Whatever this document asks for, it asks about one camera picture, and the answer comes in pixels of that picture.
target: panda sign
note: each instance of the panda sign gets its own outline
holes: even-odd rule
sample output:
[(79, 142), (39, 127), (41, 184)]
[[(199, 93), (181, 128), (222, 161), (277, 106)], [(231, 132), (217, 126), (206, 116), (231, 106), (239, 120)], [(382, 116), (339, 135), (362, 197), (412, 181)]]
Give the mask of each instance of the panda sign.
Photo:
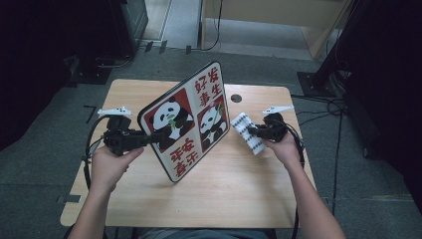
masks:
[(152, 148), (170, 180), (179, 181), (229, 130), (220, 64), (178, 84), (140, 111), (137, 121), (147, 134), (163, 133)]

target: panda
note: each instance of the panda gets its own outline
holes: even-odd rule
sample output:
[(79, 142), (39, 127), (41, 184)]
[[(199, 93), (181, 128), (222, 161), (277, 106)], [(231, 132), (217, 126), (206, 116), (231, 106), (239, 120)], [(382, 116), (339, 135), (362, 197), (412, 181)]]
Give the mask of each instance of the panda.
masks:
[(149, 118), (149, 122), (152, 123), (154, 132), (164, 134), (163, 142), (158, 143), (159, 149), (164, 151), (191, 129), (193, 117), (180, 106), (175, 97), (171, 97)]
[(210, 108), (201, 120), (200, 132), (202, 135), (202, 146), (204, 150), (217, 140), (226, 130), (227, 123), (221, 116), (221, 104)]

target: hand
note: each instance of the hand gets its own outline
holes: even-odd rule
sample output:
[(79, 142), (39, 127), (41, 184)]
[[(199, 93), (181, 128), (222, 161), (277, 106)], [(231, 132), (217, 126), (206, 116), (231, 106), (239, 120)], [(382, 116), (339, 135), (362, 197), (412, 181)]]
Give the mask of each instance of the hand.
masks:
[(263, 143), (273, 150), (276, 157), (285, 165), (287, 170), (292, 166), (301, 165), (298, 148), (291, 133), (287, 132), (280, 142), (263, 138)]
[(106, 146), (98, 148), (93, 156), (91, 189), (111, 193), (131, 162), (143, 153), (143, 147), (122, 156), (116, 156)]

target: person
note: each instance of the person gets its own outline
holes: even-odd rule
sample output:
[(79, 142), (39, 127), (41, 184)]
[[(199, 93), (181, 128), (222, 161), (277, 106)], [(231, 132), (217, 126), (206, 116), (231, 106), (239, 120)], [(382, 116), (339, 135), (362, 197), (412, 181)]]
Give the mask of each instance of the person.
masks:
[[(263, 139), (264, 144), (273, 150), (277, 159), (289, 173), (298, 204), (298, 213), (304, 238), (345, 238), (341, 227), (318, 196), (308, 179), (296, 148), (295, 140), (287, 133), (282, 141), (273, 142)], [(92, 184), (85, 204), (78, 216), (77, 222), (68, 238), (103, 238), (106, 224), (108, 200), (116, 184), (121, 179), (131, 162), (143, 153), (143, 147), (134, 149), (117, 157), (107, 147), (96, 150), (93, 156)], [(213, 234), (212, 230), (189, 229), (189, 238), (200, 237), (200, 233), (208, 233), (207, 238), (223, 238), (224, 233), (230, 234), (224, 238), (270, 238), (275, 235), (266, 230), (220, 230)], [(177, 231), (169, 234), (177, 237)]]

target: wooden desk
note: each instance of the wooden desk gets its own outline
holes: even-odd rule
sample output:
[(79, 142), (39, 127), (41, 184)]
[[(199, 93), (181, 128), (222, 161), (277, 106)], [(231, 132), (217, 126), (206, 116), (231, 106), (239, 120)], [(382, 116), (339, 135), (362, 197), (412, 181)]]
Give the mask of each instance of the wooden desk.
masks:
[[(134, 115), (130, 128), (139, 128), (137, 113), (175, 86), (174, 82), (115, 80), (104, 109), (125, 106)], [(292, 104), (282, 87), (225, 85), (231, 120), (245, 112), (254, 123), (263, 123), (262, 111), (269, 106)], [(232, 95), (240, 95), (233, 103)], [(294, 110), (283, 112), (297, 131)], [(100, 123), (93, 139), (106, 131)], [(306, 158), (306, 172), (314, 178)], [(71, 194), (82, 195), (80, 203), (68, 202), (61, 222), (72, 225), (88, 193), (83, 165)], [(283, 165), (266, 148), (255, 156), (231, 127), (227, 135), (178, 183), (171, 182), (150, 146), (131, 165), (111, 195), (107, 226), (129, 227), (293, 227), (296, 201)]]
[[(202, 42), (205, 19), (218, 19), (221, 0), (202, 2)], [(301, 26), (313, 58), (317, 58), (335, 27), (341, 25), (352, 0), (230, 0), (223, 1), (221, 19)]]

